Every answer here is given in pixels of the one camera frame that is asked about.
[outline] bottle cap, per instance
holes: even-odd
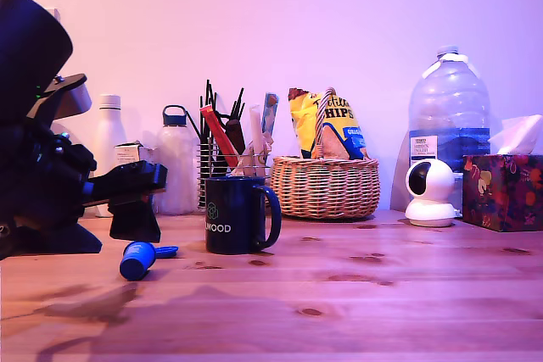
[[[102,94],[98,100],[101,109],[120,109],[120,96]]]
[[[438,48],[438,58],[443,57],[445,54],[458,54],[458,46],[443,46]]]
[[[161,246],[156,248],[156,259],[168,259],[173,258],[177,251],[179,250],[178,246]]]
[[[183,109],[184,114],[166,114],[168,108]],[[164,126],[186,126],[187,125],[187,110],[181,105],[168,105],[162,111],[162,119]]]

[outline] clear plastic bottle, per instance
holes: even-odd
[[[168,108],[179,108],[183,114],[166,114]],[[187,110],[168,105],[162,111],[164,127],[159,132],[158,162],[168,169],[165,192],[154,196],[159,214],[183,215],[196,209],[193,169],[193,138],[187,127]]]
[[[439,159],[455,174],[450,201],[462,216],[462,167],[467,154],[490,154],[490,98],[467,56],[442,47],[423,73],[409,104],[410,165]]]
[[[126,143],[125,128],[120,119],[120,96],[100,95],[100,117],[94,140],[92,154],[97,163],[93,176],[104,175],[115,167],[115,146]],[[108,211],[108,204],[97,205],[96,215],[99,217],[113,216]]]

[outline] yellow chips bag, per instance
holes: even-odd
[[[288,90],[288,103],[302,157],[315,158],[315,124],[322,94],[299,88]],[[322,149],[325,159],[369,159],[366,143],[349,103],[332,95],[325,110]]]

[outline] blue plastic object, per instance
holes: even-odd
[[[177,254],[178,250],[178,246],[162,246],[160,248],[156,248],[156,257],[157,259],[173,258]]]
[[[156,258],[156,249],[152,243],[132,242],[123,253],[120,274],[128,281],[141,280]]]

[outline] mug handle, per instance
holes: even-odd
[[[268,201],[270,202],[270,208],[271,208],[270,236],[267,238],[265,242],[259,242],[260,249],[266,249],[266,248],[269,248],[271,245],[273,245],[275,242],[277,242],[277,239],[279,238],[279,232],[281,231],[281,205],[279,204],[279,198],[277,198],[277,195],[270,187],[255,186],[255,188],[257,190],[260,190],[261,193],[263,193],[266,196],[266,198],[268,198]]]

